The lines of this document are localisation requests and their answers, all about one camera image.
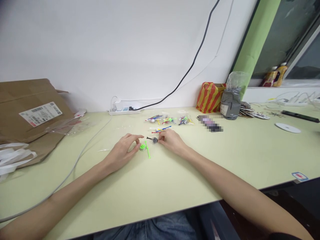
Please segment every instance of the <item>green wall trim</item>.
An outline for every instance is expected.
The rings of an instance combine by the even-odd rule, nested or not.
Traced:
[[[245,86],[240,92],[241,99],[249,85],[254,67],[256,66],[263,44],[268,36],[280,1],[281,0],[260,0],[239,56],[232,69],[232,71],[242,71],[249,74]]]

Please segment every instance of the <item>white disc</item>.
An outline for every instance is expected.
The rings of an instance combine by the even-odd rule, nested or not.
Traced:
[[[278,128],[281,128],[285,131],[292,132],[292,133],[301,133],[301,130],[290,125],[284,123],[276,123],[275,124]]]

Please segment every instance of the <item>barcode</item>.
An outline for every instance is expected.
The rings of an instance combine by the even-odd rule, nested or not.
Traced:
[[[43,109],[43,108],[42,108],[42,107],[39,107],[39,108],[36,108],[36,109],[31,110],[31,112],[37,112],[37,111],[39,111],[39,110],[41,110],[41,109]]]
[[[32,116],[32,118],[36,123],[40,124],[39,120],[36,117]]]

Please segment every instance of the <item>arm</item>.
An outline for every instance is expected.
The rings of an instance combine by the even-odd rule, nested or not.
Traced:
[[[106,158],[76,180],[54,193],[41,205],[0,229],[0,239],[42,239],[97,183],[127,164],[139,150],[141,135],[127,134]],[[136,141],[135,148],[128,152]]]
[[[281,232],[302,240],[313,239],[286,210],[241,178],[188,147],[176,132],[168,129],[160,133],[158,142],[193,165],[232,208],[256,226],[269,233]]]

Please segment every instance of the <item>desk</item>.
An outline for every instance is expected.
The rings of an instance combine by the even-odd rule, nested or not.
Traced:
[[[254,106],[256,111],[268,112]],[[313,106],[284,107],[284,110],[320,117]],[[181,138],[205,157],[215,161],[254,187],[261,189],[294,180],[293,172],[313,179],[320,176],[320,124],[294,117],[270,120],[258,118],[226,120],[210,114],[223,132],[208,132],[198,123],[201,113],[191,113],[195,125],[173,126]],[[118,139],[130,132],[152,136],[144,120],[177,109],[145,110],[141,114],[113,116],[113,119],[85,150],[67,183],[101,161]],[[80,134],[66,136],[42,163],[17,170],[0,184],[0,217],[20,212],[43,199],[68,174],[87,141],[110,119],[108,113],[90,113],[97,124]],[[301,130],[294,134],[279,129],[276,122]],[[46,239],[69,239],[120,225],[220,200],[221,197],[186,161],[160,144],[148,144],[125,167],[92,189],[48,234]]]

